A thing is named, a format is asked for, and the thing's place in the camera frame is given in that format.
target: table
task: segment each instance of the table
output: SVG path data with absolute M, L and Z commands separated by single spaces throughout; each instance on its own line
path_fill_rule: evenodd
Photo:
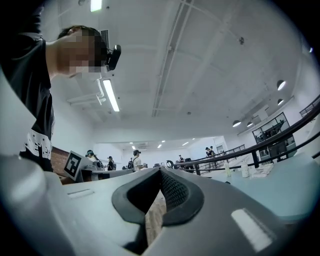
M 242 178 L 237 170 L 231 170 L 231 177 L 225 171 L 208 174 L 213 180 L 230 182 L 287 223 L 306 218 L 320 193 L 320 166 L 305 153 L 275 163 L 264 178 Z

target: brick wall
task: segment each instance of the brick wall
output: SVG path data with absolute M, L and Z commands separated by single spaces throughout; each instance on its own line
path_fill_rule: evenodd
M 53 172 L 61 175 L 66 176 L 64 172 L 64 168 L 67 163 L 69 152 L 63 151 L 59 148 L 53 147 L 51 151 L 51 164 L 53 168 Z

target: metal railing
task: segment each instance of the metal railing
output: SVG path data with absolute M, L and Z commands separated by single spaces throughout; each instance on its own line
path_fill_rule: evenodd
M 268 159 L 259 161 L 258 157 L 257 157 L 257 151 L 261 150 L 261 149 L 265 149 L 267 146 L 269 145 L 275 145 L 279 142 L 283 142 L 284 140 L 287 140 L 288 138 L 290 138 L 293 133 L 295 133 L 296 131 L 300 130 L 302 127 L 304 127 L 306 124 L 308 124 L 309 122 L 311 122 L 318 114 L 320 113 L 320 102 L 318 101 L 318 103 L 316 105 L 313 105 L 313 108 L 299 121 L 297 121 L 296 123 L 294 123 L 291 127 L 287 128 L 286 130 L 278 133 L 277 135 L 257 144 L 254 146 L 251 146 L 249 148 L 243 149 L 243 150 L 239 150 L 238 152 L 232 152 L 226 155 L 222 155 L 219 157 L 210 157 L 210 158 L 205 158 L 205 159 L 200 159 L 200 160 L 196 160 L 196 161 L 190 161 L 190 162 L 185 162 L 184 166 L 194 166 L 194 169 L 196 171 L 197 175 L 200 175 L 200 168 L 199 165 L 200 164 L 208 164 L 208 163 L 213 163 L 213 162 L 218 162 L 218 161 L 224 161 L 224 160 L 229 160 L 232 158 L 238 158 L 240 156 L 244 156 L 247 154 L 252 154 L 253 157 L 253 163 L 248 164 L 248 166 L 254 166 L 255 168 L 259 167 L 259 164 L 268 162 L 268 161 L 272 161 L 274 159 L 283 157 L 285 155 L 288 155 L 289 153 L 296 151 L 300 148 L 302 148 L 303 146 L 305 146 L 306 144 L 312 142 L 314 139 L 316 139 L 317 137 L 320 136 L 320 131 L 315 134 L 314 136 L 312 136 L 310 139 L 306 140 L 305 142 L 301 143 L 300 145 L 285 151 L 283 153 L 280 153 L 276 156 L 270 157 Z M 320 152 L 316 153 L 315 155 L 313 155 L 312 157 L 315 159 L 320 155 Z M 236 168 L 240 168 L 241 166 L 233 166 L 230 167 L 230 169 L 236 169 Z M 213 168 L 213 169 L 207 169 L 207 171 L 215 171 L 215 170 L 223 170 L 224 168 Z
M 303 110 L 299 113 L 302 117 L 308 114 L 318 103 L 320 102 L 320 95 L 316 97 L 308 106 L 306 106 Z
M 213 160 L 213 162 L 210 162 L 210 163 L 202 163 L 202 164 L 199 164 L 199 170 L 201 172 L 204 173 L 207 173 L 207 172 L 210 172 L 211 169 L 217 169 L 217 168 L 220 168 L 221 166 L 224 165 L 224 161 L 214 161 L 215 158 L 218 158 L 218 157 L 221 157 L 221 156 L 225 156 L 227 154 L 231 154 L 231 153 L 235 153 L 235 152 L 238 152 L 240 150 L 244 150 L 246 147 L 245 145 L 241 145 L 241 146 L 237 146 L 233 149 L 230 149 L 228 151 L 224 151 L 222 153 L 219 153 L 219 154 L 215 154 L 214 156 L 211 156 L 210 158 Z M 193 161 L 200 161 L 200 160 L 203 160 L 203 159 L 208 159 L 208 157 L 203 157 L 203 158 L 200 158 L 200 159 L 197 159 L 197 160 L 193 160 Z M 227 159 L 228 163 L 232 162 L 233 160 L 236 160 L 237 157 L 234 157 L 234 158 L 230 158 L 230 159 Z

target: ceiling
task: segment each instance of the ceiling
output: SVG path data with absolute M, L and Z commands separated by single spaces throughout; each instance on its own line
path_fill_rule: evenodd
M 108 30 L 110 47 L 121 45 L 114 71 L 57 78 L 70 102 L 99 93 L 96 79 L 111 79 L 120 112 L 103 86 L 101 104 L 72 104 L 98 126 L 171 122 L 190 113 L 212 120 L 212 136 L 242 132 L 262 107 L 271 115 L 279 98 L 291 98 L 302 52 L 296 29 L 262 0 L 103 0 L 96 12 L 89 0 L 51 0 L 42 17 L 47 41 L 80 24 Z M 281 91 L 278 80 L 286 81 Z M 243 123 L 232 128 L 234 120 Z M 225 129 L 215 130 L 217 122 Z
M 197 142 L 199 139 L 189 138 L 189 139 L 176 139 L 176 140 L 165 140 L 165 142 L 160 141 L 147 141 L 147 142 L 133 142 L 130 144 L 126 143 L 113 143 L 115 147 L 120 150 L 130 150 L 132 151 L 132 146 L 135 147 L 136 150 L 145 151 L 145 150 L 176 150 L 176 149 L 186 149 L 191 146 L 193 143 Z

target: person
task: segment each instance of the person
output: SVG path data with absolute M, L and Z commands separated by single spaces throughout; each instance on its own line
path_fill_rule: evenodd
M 114 169 L 114 161 L 113 161 L 113 159 L 112 159 L 112 156 L 109 156 L 108 157 L 108 171 L 112 171 L 113 169 Z
M 211 149 L 211 151 L 212 151 L 212 155 L 214 156 L 214 155 L 215 155 L 214 146 L 210 146 L 210 149 Z
M 138 172 L 142 168 L 146 167 L 145 165 L 141 164 L 141 159 L 139 158 L 140 154 L 141 154 L 141 152 L 139 150 L 137 150 L 137 149 L 135 151 L 133 151 L 134 158 L 133 158 L 132 163 L 133 163 L 133 169 L 134 169 L 135 172 Z
M 132 163 L 132 157 L 130 158 L 130 161 L 128 162 L 128 170 L 134 168 L 134 164 Z
M 209 158 L 209 157 L 212 157 L 213 156 L 213 150 L 211 150 L 210 148 L 206 147 L 205 148 L 205 153 L 206 153 L 206 156 Z
M 36 162 L 44 171 L 53 172 L 51 139 L 54 109 L 51 80 L 57 75 L 74 76 L 88 67 L 99 71 L 107 58 L 107 47 L 100 33 L 91 27 L 65 28 L 53 42 L 46 42 L 40 30 L 41 6 L 11 36 L 1 54 L 3 73 L 16 95 L 35 116 L 36 121 L 22 145 L 20 156 Z
M 86 152 L 86 158 L 88 158 L 90 161 L 92 161 L 92 162 L 96 162 L 97 161 L 97 159 L 96 159 L 96 157 L 95 157 L 95 154 L 94 154 L 94 152 L 91 150 L 91 149 L 89 149 L 87 152 Z
M 181 155 L 179 155 L 179 158 L 180 158 L 180 163 L 183 163 L 185 161 Z

